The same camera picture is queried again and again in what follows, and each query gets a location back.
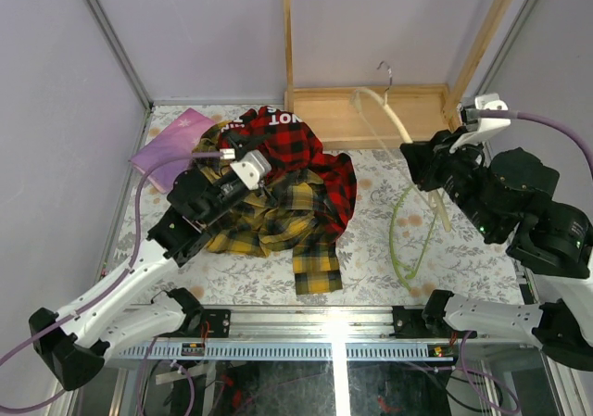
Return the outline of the red black plaid shirt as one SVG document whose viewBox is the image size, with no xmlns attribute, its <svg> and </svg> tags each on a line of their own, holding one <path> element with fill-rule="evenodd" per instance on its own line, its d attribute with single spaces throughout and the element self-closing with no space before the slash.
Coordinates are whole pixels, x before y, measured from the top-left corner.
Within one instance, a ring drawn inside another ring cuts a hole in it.
<svg viewBox="0 0 593 416">
<path fill-rule="evenodd" d="M 332 243 L 342 235 L 353 217 L 357 199 L 357 178 L 350 156 L 326 153 L 321 140 L 301 118 L 274 107 L 251 108 L 223 125 L 218 146 L 222 136 L 230 131 L 243 135 L 271 134 L 257 147 L 271 164 L 269 180 L 298 170 L 317 175 L 325 190 L 323 230 Z"/>
</svg>

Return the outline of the yellow plaid shirt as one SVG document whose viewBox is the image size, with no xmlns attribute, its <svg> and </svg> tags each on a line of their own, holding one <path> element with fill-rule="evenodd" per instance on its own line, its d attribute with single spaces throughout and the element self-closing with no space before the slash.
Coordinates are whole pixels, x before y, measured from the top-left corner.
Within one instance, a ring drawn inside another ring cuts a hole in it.
<svg viewBox="0 0 593 416">
<path fill-rule="evenodd" d="M 208 129 L 197 152 L 221 149 L 218 138 L 223 125 Z M 289 250 L 295 289 L 299 295 L 324 294 L 343 287 L 336 241 L 331 242 L 321 223 L 325 194 L 322 180 L 309 170 L 298 170 L 276 180 L 266 178 L 278 199 L 270 205 L 261 192 L 248 195 L 223 219 L 223 229 L 207 249 L 266 258 Z"/>
</svg>

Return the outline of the green clothes hanger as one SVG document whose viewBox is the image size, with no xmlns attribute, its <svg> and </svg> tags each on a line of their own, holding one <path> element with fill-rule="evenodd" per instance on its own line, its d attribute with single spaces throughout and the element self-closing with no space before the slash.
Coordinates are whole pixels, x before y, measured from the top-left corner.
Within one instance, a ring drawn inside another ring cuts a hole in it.
<svg viewBox="0 0 593 416">
<path fill-rule="evenodd" d="M 406 187 L 393 205 L 388 225 L 388 250 L 398 282 L 412 296 L 418 296 L 418 287 L 413 284 L 431 247 L 438 215 L 435 207 L 411 210 L 411 192 L 412 187 Z"/>
</svg>

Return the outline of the cream clothes hanger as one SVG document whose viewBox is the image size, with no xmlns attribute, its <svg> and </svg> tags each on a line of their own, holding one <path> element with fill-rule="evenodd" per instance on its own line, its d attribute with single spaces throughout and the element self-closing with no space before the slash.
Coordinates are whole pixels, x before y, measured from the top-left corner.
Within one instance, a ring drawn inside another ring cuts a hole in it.
<svg viewBox="0 0 593 416">
<path fill-rule="evenodd" d="M 353 90 L 351 97 L 349 99 L 349 103 L 351 106 L 353 106 L 356 109 L 356 111 L 358 112 L 363 123 L 370 130 L 370 132 L 372 133 L 372 136 L 376 139 L 376 141 L 383 148 L 383 150 L 386 151 L 389 155 L 391 155 L 392 152 L 387 148 L 383 138 L 379 135 L 379 133 L 375 130 L 375 128 L 371 125 L 371 123 L 366 119 L 365 115 L 363 114 L 362 103 L 360 101 L 361 94 L 368 95 L 384 111 L 384 113 L 386 114 L 388 119 L 396 127 L 397 134 L 398 134 L 399 138 L 403 141 L 403 143 L 404 144 L 412 144 L 413 143 L 411 136 L 408 133 L 406 127 L 404 126 L 402 120 L 399 118 L 399 116 L 396 114 L 396 112 L 393 110 L 393 108 L 391 108 L 388 105 L 388 92 L 390 91 L 390 89 L 393 86 L 392 68 L 384 60 L 382 60 L 378 64 L 377 69 L 380 69 L 381 67 L 385 67 L 387 74 L 388 74 L 388 85 L 384 89 L 383 95 L 379 96 L 375 91 L 371 90 L 369 87 L 357 87 Z M 433 190 L 427 194 L 426 198 L 424 198 L 423 195 L 421 194 L 420 189 L 415 184 L 412 183 L 412 180 L 408 176 L 404 176 L 404 178 L 410 183 L 410 186 L 418 193 L 418 195 L 421 197 L 423 202 L 429 207 L 429 209 L 431 209 L 435 213 L 435 215 L 441 220 L 444 231 L 446 233 L 451 232 L 452 224 L 451 224 L 450 218 L 448 216 L 448 213 L 446 211 L 446 207 L 445 207 L 442 195 L 437 190 Z"/>
</svg>

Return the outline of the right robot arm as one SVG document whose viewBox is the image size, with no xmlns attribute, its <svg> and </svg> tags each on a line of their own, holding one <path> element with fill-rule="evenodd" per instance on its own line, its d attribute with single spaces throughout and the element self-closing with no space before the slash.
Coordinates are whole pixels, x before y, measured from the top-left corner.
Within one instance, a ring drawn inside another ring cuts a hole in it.
<svg viewBox="0 0 593 416">
<path fill-rule="evenodd" d="M 443 190 L 483 237 L 507 243 L 507 255 L 549 281 L 554 303 L 509 305 L 436 289 L 422 322 L 432 336 L 477 332 L 539 348 L 567 367 L 592 369 L 592 224 L 580 209 L 553 201 L 560 174 L 520 147 L 478 162 L 481 145 L 454 144 L 461 132 L 403 144 L 414 184 Z"/>
</svg>

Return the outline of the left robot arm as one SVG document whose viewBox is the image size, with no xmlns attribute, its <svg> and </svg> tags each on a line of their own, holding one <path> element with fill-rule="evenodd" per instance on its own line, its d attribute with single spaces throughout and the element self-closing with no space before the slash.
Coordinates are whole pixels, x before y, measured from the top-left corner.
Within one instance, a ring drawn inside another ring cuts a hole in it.
<svg viewBox="0 0 593 416">
<path fill-rule="evenodd" d="M 68 305 L 30 316 L 34 350 L 65 390 L 88 384 L 113 356 L 147 339 L 202 330 L 204 309 L 184 288 L 146 309 L 125 310 L 195 257 L 221 232 L 231 209 L 264 186 L 271 164 L 259 147 L 269 137 L 230 133 L 230 148 L 204 155 L 230 160 L 228 172 L 211 182 L 199 169 L 184 170 L 169 192 L 169 208 L 145 239 L 136 240 L 129 260 Z"/>
</svg>

